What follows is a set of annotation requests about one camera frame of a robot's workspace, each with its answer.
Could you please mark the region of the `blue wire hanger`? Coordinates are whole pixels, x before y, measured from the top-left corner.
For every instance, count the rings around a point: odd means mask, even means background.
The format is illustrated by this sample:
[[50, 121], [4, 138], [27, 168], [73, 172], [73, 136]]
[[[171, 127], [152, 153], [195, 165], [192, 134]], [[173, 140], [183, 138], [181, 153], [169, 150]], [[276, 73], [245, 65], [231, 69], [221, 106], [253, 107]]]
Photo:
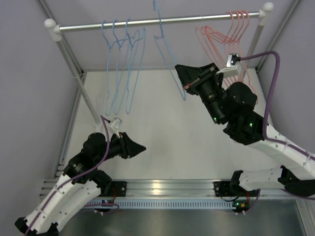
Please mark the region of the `blue wire hanger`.
[[137, 29], [134, 35], [129, 35], [126, 28], [126, 35], [129, 39], [130, 56], [127, 65], [126, 100], [125, 111], [129, 115], [132, 109], [138, 78], [143, 63], [144, 51], [146, 47], [146, 29]]
[[116, 91], [116, 68], [122, 68], [123, 61], [126, 56], [126, 45], [122, 48], [122, 54], [119, 60], [119, 65], [116, 65], [117, 57], [119, 54], [118, 45], [115, 43], [117, 39], [123, 39], [124, 36], [120, 37], [116, 34], [116, 23], [118, 22], [117, 19], [115, 19], [111, 26], [111, 32], [112, 36], [114, 37], [113, 40], [109, 40], [108, 36], [105, 33], [105, 23], [106, 21], [102, 22], [101, 26], [101, 33], [102, 37], [106, 42], [106, 46], [108, 48], [108, 57], [106, 61], [106, 97], [105, 97], [105, 104], [104, 104], [104, 113], [106, 116], [109, 116], [111, 114], [114, 114], [114, 109], [111, 108], [113, 98]]
[[[114, 109], [114, 114], [116, 115], [119, 114], [122, 108], [123, 102], [125, 102], [126, 113], [129, 114], [131, 111], [134, 94], [135, 94], [135, 90], [137, 86], [137, 81], [139, 77], [139, 76], [136, 76], [132, 92], [130, 92], [129, 83], [130, 83], [130, 77], [131, 77], [131, 70], [133, 69], [134, 62], [137, 56], [139, 43], [143, 42], [142, 49], [144, 49], [145, 44], [146, 44], [146, 30], [143, 29], [142, 32], [140, 32], [139, 30], [136, 30], [134, 35], [131, 36], [128, 31], [129, 24], [130, 24], [130, 19], [127, 19], [126, 25], [125, 25], [125, 32], [126, 32], [125, 37], [123, 39], [120, 39], [120, 40], [117, 39], [115, 41], [119, 49], [116, 65], [119, 65], [119, 60], [122, 54], [122, 48], [124, 47], [124, 45], [126, 45], [126, 56], [123, 61], [122, 68], [116, 68], [116, 91], [115, 91], [115, 95], [114, 95], [113, 102], [111, 105], [111, 108]], [[127, 72], [126, 84], [125, 84], [123, 94], [119, 95], [119, 88], [122, 82], [124, 72]]]
[[174, 82], [174, 84], [176, 85], [177, 91], [179, 92], [181, 98], [183, 101], [186, 100], [186, 92], [184, 91], [178, 76], [175, 74], [175, 57], [170, 49], [170, 45], [168, 43], [168, 40], [166, 38], [166, 35], [164, 33], [164, 28], [163, 28], [163, 23], [162, 23], [162, 18], [161, 18], [161, 14], [160, 14], [160, 5], [158, 3], [157, 0], [153, 1], [153, 8], [154, 8], [154, 12], [157, 14], [158, 16], [158, 25], [159, 25], [159, 30], [160, 30], [160, 34], [159, 35], [155, 35], [154, 36], [154, 41], [155, 44], [158, 48], [158, 51], [163, 59], [164, 65], [166, 66], [167, 70], [169, 71], [172, 80]]

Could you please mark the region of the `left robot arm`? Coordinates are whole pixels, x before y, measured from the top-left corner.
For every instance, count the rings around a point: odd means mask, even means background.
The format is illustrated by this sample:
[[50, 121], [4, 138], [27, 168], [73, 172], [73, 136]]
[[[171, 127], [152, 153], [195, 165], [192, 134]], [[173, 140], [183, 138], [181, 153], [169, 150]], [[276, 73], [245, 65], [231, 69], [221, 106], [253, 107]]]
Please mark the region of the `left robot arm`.
[[116, 156], [133, 158], [145, 150], [125, 132], [113, 135], [109, 141], [102, 133], [91, 134], [46, 198], [28, 216], [18, 218], [15, 227], [26, 236], [59, 235], [90, 200], [111, 192], [112, 179], [97, 164]]

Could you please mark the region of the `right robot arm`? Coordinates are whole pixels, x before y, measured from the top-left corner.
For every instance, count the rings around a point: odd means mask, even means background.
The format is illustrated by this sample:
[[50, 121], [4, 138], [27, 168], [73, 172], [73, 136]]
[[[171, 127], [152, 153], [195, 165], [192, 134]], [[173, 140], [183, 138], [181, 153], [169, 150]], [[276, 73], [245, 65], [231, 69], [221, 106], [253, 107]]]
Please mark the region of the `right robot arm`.
[[238, 170], [229, 190], [234, 195], [258, 189], [283, 189], [299, 197], [315, 194], [315, 161], [312, 154], [294, 147], [285, 136], [254, 111], [257, 96], [242, 82], [222, 87], [223, 73], [214, 63], [202, 67], [176, 65], [183, 89], [200, 97], [212, 120], [226, 127], [233, 141], [254, 148], [280, 166], [258, 171]]

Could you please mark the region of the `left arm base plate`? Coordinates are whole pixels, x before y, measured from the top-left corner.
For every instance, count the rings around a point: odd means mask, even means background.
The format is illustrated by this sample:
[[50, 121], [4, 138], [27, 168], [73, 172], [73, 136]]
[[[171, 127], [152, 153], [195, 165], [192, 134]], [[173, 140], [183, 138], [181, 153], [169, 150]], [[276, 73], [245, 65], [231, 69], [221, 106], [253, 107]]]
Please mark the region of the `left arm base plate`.
[[101, 193], [100, 197], [125, 197], [127, 191], [126, 181], [112, 181], [106, 193]]

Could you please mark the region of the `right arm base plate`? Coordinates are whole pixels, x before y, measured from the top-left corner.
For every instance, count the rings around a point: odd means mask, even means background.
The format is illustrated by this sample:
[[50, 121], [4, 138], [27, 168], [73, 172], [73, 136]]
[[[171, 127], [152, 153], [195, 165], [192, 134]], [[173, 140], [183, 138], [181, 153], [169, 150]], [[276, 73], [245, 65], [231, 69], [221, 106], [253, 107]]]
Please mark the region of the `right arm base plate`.
[[238, 193], [230, 187], [230, 181], [213, 182], [216, 197], [237, 197]]

